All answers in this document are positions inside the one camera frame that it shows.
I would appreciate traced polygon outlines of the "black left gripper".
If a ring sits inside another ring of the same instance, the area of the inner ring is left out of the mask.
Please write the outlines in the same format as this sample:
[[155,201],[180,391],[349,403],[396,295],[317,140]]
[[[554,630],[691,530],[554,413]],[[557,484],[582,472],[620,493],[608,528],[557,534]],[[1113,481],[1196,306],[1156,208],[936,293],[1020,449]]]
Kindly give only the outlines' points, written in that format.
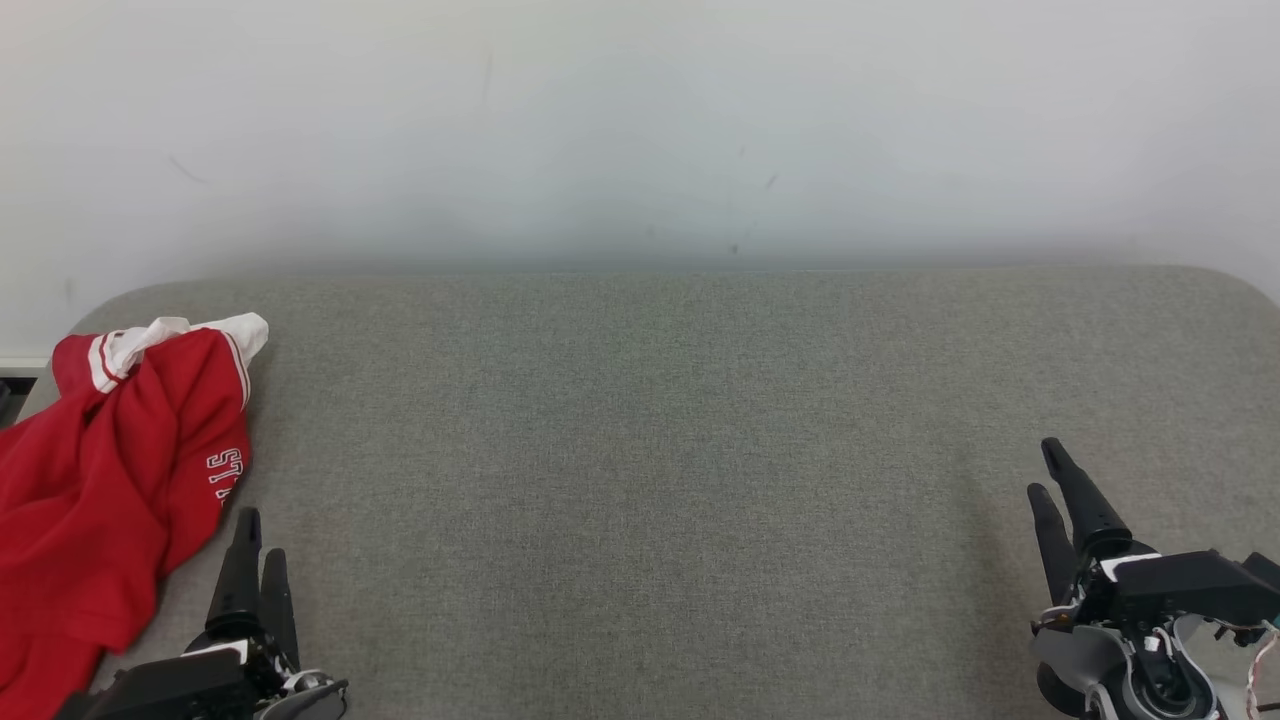
[[[207,611],[209,639],[233,642],[120,670],[101,691],[70,694],[55,720],[253,720],[283,700],[300,643],[285,551],[268,552],[259,585],[261,548],[259,510],[241,509]],[[262,626],[273,642],[238,641]]]

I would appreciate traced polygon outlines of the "red shirt with white sleeves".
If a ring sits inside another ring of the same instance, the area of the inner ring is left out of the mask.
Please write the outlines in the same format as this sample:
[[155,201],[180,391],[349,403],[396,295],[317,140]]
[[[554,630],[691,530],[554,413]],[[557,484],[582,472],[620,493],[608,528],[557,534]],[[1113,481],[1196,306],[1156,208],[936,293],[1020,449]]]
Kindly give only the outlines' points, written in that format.
[[247,416],[255,313],[70,334],[58,398],[0,430],[0,720],[52,720],[156,612],[180,437]]

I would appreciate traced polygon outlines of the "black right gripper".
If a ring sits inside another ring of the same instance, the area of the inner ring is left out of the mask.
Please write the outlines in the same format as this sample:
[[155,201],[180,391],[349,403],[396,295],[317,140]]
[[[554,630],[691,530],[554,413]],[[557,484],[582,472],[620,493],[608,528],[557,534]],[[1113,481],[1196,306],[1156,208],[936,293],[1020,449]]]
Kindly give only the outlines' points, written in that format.
[[1230,560],[1215,550],[1128,553],[1132,532],[1059,438],[1039,443],[1071,523],[1039,483],[1027,487],[1044,582],[1053,606],[1080,624],[1155,626],[1196,615],[1229,626],[1280,619],[1280,565],[1261,553]]

